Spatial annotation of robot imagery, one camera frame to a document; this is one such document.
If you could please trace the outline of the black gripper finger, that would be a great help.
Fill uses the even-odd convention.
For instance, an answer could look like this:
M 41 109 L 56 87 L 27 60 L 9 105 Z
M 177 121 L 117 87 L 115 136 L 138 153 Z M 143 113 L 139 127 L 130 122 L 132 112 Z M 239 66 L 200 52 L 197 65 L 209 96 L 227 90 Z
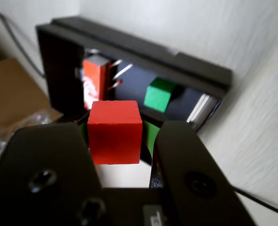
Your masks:
M 0 157 L 0 226 L 101 226 L 106 207 L 76 123 L 19 129 Z
M 191 126 L 166 121 L 154 144 L 162 181 L 158 204 L 143 206 L 146 226 L 253 226 L 254 221 Z

